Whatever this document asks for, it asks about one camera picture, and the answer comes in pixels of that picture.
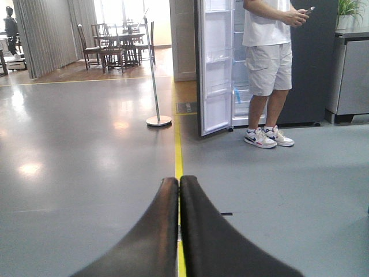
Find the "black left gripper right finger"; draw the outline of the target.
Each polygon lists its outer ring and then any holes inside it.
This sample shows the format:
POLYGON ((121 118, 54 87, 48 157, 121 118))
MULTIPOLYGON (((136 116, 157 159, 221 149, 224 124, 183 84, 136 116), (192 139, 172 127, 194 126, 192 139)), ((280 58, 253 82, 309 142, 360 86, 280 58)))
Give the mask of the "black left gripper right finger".
POLYGON ((193 175, 180 179, 180 221, 187 276, 302 275, 241 235, 193 175))

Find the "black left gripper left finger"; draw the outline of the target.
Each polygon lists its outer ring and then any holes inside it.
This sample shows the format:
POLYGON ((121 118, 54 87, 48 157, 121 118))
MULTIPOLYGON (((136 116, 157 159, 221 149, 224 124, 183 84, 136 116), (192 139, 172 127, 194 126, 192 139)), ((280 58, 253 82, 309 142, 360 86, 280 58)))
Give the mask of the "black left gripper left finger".
POLYGON ((134 227, 74 276, 176 276, 178 180, 164 178, 134 227))

